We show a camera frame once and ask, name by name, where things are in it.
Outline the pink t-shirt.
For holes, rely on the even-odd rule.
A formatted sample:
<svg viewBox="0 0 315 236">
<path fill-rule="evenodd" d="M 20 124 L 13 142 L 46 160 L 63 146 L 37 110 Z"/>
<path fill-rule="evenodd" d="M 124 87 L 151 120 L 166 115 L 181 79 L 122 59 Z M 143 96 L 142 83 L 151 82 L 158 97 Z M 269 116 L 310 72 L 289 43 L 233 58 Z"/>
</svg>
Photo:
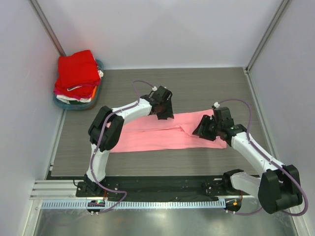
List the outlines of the pink t-shirt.
<svg viewBox="0 0 315 236">
<path fill-rule="evenodd" d="M 175 114 L 173 119 L 159 120 L 157 116 L 137 118 L 123 126 L 122 133 L 112 153 L 153 151 L 187 148 L 226 148 L 220 138 L 205 140 L 193 135 L 204 115 L 211 109 Z"/>
</svg>

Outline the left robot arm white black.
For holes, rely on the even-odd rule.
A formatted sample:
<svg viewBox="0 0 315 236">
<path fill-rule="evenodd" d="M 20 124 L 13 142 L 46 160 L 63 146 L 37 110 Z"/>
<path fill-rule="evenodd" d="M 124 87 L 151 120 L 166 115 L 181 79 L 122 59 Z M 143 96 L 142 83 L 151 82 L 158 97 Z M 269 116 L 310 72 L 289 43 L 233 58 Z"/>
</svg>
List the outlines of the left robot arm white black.
<svg viewBox="0 0 315 236">
<path fill-rule="evenodd" d="M 86 188 L 99 194 L 100 182 L 106 177 L 106 164 L 110 151 L 117 145 L 123 126 L 137 118 L 156 115 L 160 119 L 174 118 L 172 92 L 167 88 L 153 87 L 149 94 L 118 108 L 101 107 L 88 130 L 91 158 L 84 175 Z"/>
</svg>

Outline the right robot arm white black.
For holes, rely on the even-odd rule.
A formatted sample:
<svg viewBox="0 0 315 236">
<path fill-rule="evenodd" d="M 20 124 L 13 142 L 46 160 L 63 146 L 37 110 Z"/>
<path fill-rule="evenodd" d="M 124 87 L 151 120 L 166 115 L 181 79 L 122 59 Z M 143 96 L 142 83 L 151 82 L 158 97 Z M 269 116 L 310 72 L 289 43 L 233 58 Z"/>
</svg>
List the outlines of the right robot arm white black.
<svg viewBox="0 0 315 236">
<path fill-rule="evenodd" d="M 235 169 L 223 174 L 228 192 L 242 191 L 258 199 L 269 214 L 305 204 L 299 171 L 284 165 L 264 150 L 242 124 L 235 124 L 227 107 L 214 108 L 212 115 L 203 115 L 193 135 L 215 141 L 220 138 L 238 151 L 258 173 L 257 177 Z"/>
</svg>

